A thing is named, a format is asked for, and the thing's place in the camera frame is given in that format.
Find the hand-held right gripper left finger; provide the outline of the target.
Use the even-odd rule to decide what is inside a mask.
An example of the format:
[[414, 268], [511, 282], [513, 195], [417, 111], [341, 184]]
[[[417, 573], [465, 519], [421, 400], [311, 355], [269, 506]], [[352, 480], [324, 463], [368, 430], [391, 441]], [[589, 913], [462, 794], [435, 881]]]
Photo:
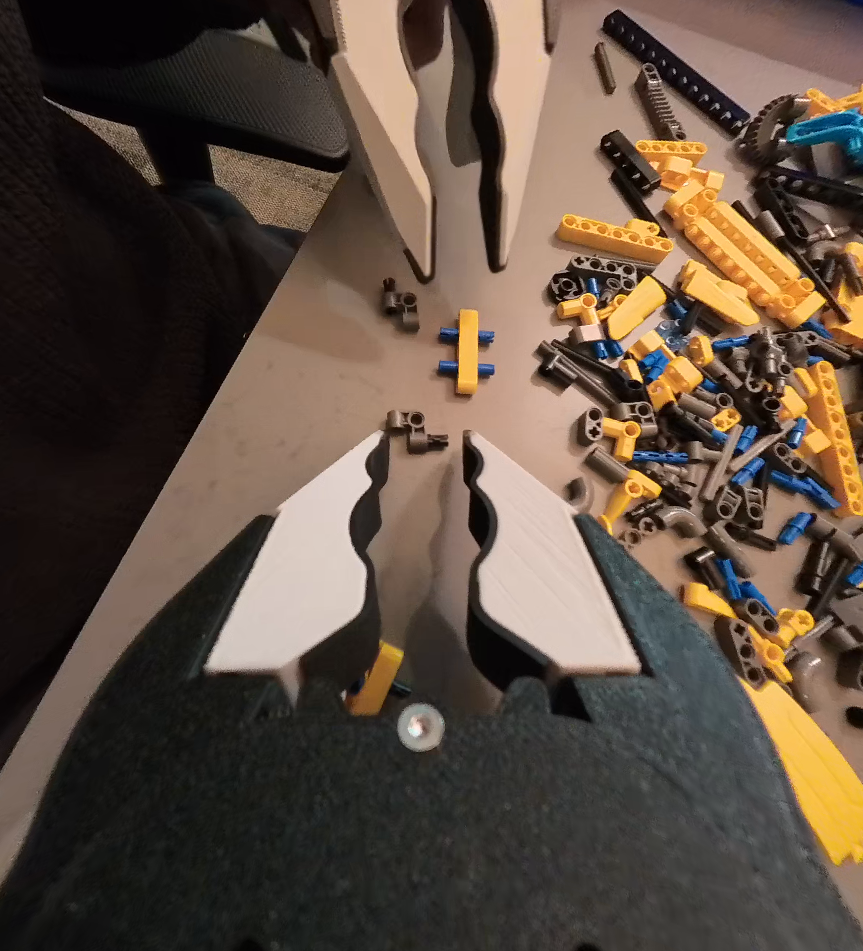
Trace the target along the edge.
[[205, 673], [271, 675], [295, 702], [311, 679], [343, 690], [368, 671], [381, 629], [368, 547], [389, 461], [375, 431], [279, 506]]

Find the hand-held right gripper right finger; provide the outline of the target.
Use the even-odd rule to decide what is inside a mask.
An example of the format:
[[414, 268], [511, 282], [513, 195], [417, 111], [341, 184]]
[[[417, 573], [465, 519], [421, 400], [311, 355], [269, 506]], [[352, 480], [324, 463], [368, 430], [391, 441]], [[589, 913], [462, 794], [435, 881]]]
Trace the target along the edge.
[[635, 675], [639, 656], [572, 507], [482, 434], [463, 434], [470, 575], [467, 646], [497, 689]]

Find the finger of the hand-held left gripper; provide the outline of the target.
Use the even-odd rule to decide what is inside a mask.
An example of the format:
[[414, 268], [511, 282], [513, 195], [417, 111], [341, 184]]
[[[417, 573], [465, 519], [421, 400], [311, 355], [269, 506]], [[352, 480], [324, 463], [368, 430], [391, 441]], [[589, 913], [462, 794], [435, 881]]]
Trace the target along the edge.
[[371, 183], [416, 279], [435, 273], [436, 202], [418, 149], [419, 98], [406, 57], [404, 3], [330, 1], [330, 77], [354, 126]]
[[487, 263], [508, 265], [554, 52], [554, 3], [450, 3], [472, 64], [471, 125]]

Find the dark grey pin connector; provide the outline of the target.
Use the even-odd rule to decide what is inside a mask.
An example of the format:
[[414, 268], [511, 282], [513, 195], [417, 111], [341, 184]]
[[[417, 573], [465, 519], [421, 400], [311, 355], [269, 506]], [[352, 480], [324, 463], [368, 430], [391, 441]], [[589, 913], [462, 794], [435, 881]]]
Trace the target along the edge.
[[382, 280], [380, 311], [398, 321], [402, 330], [415, 333], [420, 327], [417, 298], [412, 291], [400, 291], [395, 279]]
[[430, 434], [426, 428], [425, 414], [418, 410], [390, 410], [386, 419], [386, 431], [402, 434], [407, 452], [412, 456], [443, 451], [449, 447], [449, 435]]

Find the yellow short beam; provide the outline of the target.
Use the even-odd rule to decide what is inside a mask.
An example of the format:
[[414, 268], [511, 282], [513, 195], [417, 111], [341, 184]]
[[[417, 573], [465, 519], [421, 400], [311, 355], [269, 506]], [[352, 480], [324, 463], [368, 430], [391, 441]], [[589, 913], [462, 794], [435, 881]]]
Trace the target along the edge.
[[480, 329], [478, 311], [469, 308], [460, 309], [457, 329], [455, 392], [459, 396], [469, 397], [477, 392], [480, 378], [478, 368], [478, 333]]

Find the black beam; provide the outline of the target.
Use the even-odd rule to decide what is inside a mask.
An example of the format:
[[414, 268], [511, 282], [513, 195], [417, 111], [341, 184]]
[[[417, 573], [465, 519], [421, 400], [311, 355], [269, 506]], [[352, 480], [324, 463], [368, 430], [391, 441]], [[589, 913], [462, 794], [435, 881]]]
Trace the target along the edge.
[[619, 129], [606, 133], [600, 149], [617, 172], [640, 195], [649, 195], [661, 185], [661, 175]]

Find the grey gear rack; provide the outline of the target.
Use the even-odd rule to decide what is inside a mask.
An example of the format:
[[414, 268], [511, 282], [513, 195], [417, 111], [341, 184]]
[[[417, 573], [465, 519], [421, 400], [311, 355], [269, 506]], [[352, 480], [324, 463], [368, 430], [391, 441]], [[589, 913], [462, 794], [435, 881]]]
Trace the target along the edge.
[[655, 65], [642, 65], [634, 89], [657, 140], [682, 142], [687, 139], [687, 133], [666, 97], [663, 79]]

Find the long dark blue beam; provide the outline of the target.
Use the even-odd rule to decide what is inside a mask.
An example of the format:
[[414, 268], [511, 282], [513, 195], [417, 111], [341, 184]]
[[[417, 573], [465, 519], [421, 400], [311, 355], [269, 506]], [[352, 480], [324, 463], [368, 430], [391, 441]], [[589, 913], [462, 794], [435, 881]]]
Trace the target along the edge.
[[604, 18], [602, 29], [639, 63], [653, 65], [667, 85], [683, 95], [714, 125], [731, 137], [738, 137], [743, 132], [750, 114], [622, 10], [609, 13]]

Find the person's dark trousers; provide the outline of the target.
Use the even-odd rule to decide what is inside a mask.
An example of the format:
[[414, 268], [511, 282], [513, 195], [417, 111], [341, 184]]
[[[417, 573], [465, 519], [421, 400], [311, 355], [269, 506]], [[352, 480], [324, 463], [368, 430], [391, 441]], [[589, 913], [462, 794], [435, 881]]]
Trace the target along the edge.
[[259, 222], [232, 192], [212, 181], [169, 180], [157, 191], [199, 244], [241, 339], [248, 339], [306, 233]]

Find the black office chair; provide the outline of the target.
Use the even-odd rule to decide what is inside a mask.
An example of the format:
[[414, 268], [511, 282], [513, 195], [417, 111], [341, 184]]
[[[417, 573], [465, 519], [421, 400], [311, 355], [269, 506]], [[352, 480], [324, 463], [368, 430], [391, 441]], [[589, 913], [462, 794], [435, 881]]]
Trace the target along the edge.
[[210, 146], [330, 173], [350, 157], [322, 73], [230, 31], [146, 64], [39, 68], [50, 100], [134, 127], [164, 182], [213, 182]]

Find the pile of plastic building pieces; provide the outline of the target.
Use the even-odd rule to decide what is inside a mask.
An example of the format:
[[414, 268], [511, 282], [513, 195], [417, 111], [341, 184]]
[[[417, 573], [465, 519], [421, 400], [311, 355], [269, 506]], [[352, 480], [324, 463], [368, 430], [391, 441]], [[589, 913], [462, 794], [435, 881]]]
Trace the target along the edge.
[[698, 543], [683, 600], [752, 687], [813, 710], [816, 642], [863, 692], [863, 638], [832, 610], [863, 593], [863, 244], [808, 233], [758, 178], [757, 215], [726, 202], [701, 143], [633, 145], [661, 185], [640, 195], [613, 167], [640, 218], [562, 218], [584, 253], [546, 288], [567, 336], [536, 351], [590, 399], [575, 430], [610, 486], [598, 519], [628, 550]]

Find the partly built toy vehicle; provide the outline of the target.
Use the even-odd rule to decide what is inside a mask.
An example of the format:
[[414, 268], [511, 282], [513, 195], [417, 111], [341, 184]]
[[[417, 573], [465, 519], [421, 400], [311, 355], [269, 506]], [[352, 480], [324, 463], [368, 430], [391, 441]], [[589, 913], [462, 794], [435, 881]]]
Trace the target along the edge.
[[770, 101], [741, 136], [758, 180], [791, 197], [863, 216], [863, 84], [846, 97], [819, 89]]

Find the person's black sweater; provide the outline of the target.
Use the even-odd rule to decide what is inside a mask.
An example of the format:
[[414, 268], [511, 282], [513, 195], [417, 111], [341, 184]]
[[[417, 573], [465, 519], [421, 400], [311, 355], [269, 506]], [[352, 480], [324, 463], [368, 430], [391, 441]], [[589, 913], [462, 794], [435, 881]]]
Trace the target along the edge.
[[0, 2], [0, 761], [257, 314], [196, 212], [45, 100]]

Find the large yellow curved panel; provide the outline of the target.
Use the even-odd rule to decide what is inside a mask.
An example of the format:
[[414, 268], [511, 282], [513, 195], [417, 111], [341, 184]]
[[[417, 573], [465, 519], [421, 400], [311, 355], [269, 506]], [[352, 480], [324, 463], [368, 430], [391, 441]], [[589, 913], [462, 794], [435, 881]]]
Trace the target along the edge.
[[799, 805], [834, 864], [863, 861], [863, 783], [815, 720], [782, 687], [741, 685], [778, 751]]

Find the yellow frame assembly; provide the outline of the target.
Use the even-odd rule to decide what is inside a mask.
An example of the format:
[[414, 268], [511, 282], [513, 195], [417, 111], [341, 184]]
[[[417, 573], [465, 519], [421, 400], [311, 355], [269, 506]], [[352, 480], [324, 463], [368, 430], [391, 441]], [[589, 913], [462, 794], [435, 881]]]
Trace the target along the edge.
[[353, 687], [345, 691], [345, 707], [355, 716], [374, 716], [381, 712], [404, 660], [401, 648], [384, 640], [379, 640], [378, 646], [372, 666]]

